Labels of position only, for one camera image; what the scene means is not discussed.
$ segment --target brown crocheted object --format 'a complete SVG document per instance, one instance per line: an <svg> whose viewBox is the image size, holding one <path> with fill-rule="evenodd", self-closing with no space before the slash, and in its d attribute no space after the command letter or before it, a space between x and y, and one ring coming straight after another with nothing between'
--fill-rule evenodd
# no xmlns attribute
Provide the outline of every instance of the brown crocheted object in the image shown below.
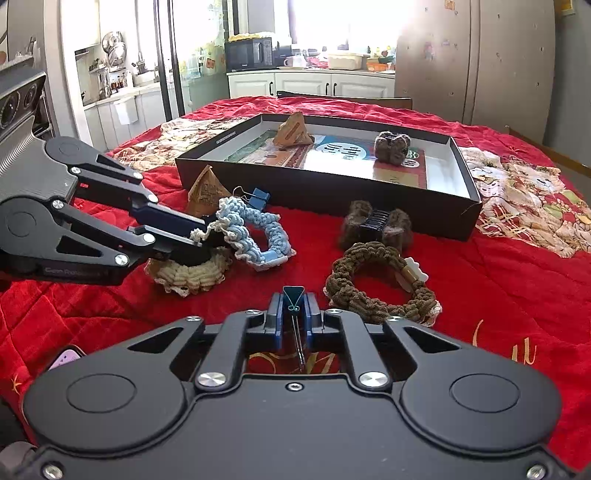
<svg viewBox="0 0 591 480"><path fill-rule="evenodd" d="M413 288L411 300L404 305L388 305L380 299L370 299L353 285L353 275L366 263L390 265L400 272ZM382 323L387 317L400 316L417 323L427 323L429 312L437 304L435 294L422 281L408 278L406 260L398 250L380 242L355 244L343 258L333 263L333 272L326 279L325 295L333 307L357 313L366 323Z"/></svg>
<svg viewBox="0 0 591 480"><path fill-rule="evenodd" d="M408 155L410 142L408 135L381 132L375 139L375 158L392 165L402 165Z"/></svg>
<svg viewBox="0 0 591 480"><path fill-rule="evenodd" d="M339 237L339 245L343 250L347 250L361 241L359 227L367 220L372 211L372 206L365 200L356 200L351 203L349 214L343 221ZM413 243L411 228L410 217L400 209L393 210L388 217L388 224L382 233L382 238L378 240L401 252Z"/></svg>

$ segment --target blue binder clip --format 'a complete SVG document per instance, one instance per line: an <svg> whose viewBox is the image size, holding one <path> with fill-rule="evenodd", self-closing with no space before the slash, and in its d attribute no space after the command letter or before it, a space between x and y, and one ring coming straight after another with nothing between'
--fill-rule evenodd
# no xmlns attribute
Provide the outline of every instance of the blue binder clip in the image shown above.
<svg viewBox="0 0 591 480"><path fill-rule="evenodd" d="M232 190L232 195L235 197L240 197L244 200L250 208L254 208L256 210L263 211L267 206L267 202L271 198L271 194L267 192L263 192L260 189L255 189L254 192L248 193L245 192L244 189L239 185L234 190Z"/></svg>

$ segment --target red bedspread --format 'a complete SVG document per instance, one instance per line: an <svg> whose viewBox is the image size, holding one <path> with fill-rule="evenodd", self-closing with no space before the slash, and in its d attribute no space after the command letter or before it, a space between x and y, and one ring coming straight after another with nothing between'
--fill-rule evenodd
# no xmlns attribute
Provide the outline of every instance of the red bedspread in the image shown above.
<svg viewBox="0 0 591 480"><path fill-rule="evenodd" d="M223 100L188 118L251 116L296 109L308 115L343 116L432 130L454 136L460 146L551 165L534 147L489 128L337 100ZM152 129L132 142L157 138L159 134L159 129ZM186 192L181 189L174 167L146 173L145 185L165 205L185 207ZM132 223L119 210L89 202L81 208L119 226ZM221 322L230 312L265 309L271 294L283 285L304 285L325 308L322 287L331 263L342 254L336 244L341 219L283 208L271 211L281 214L297 255L282 267L264 273L235 262L221 285L187 299L165 294L141 268L120 287L14 283L0 297L0 394L18 408L32 379L68 343L92 352L188 314ZM416 235L407 254L429 274L427 285L443 306L434 328L530 364L551 377L561 392L563 413L550 446L575 468L591 461L591 255L579 251L572 258L561 258L545 248L514 239L490 238L478 231L465 243ZM360 278L357 285L370 296L390 303L404 298L398 289L378 278ZM314 371L329 367L319 359Z"/></svg>

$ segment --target blue crocheted ring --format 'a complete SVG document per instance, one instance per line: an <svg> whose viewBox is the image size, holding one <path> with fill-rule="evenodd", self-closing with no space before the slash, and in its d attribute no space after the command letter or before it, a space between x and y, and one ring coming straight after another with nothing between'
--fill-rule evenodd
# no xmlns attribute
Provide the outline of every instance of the blue crocheted ring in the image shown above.
<svg viewBox="0 0 591 480"><path fill-rule="evenodd" d="M296 254L287 233L279 223L279 215L247 207L238 197L227 197L220 199L216 216L217 220L207 226L206 232L193 230L191 239L200 242L207 239L211 231L222 232L226 243L236 249L236 258L246 261L257 271L281 265ZM265 232L269 250L261 251L251 238L246 223Z"/></svg>

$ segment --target wall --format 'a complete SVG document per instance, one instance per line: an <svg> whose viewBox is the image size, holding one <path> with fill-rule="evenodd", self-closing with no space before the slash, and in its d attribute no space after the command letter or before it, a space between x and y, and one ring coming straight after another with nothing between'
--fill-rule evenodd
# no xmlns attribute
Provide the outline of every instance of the wall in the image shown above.
<svg viewBox="0 0 591 480"><path fill-rule="evenodd" d="M556 75L544 144L591 166L591 5L558 21Z"/></svg>

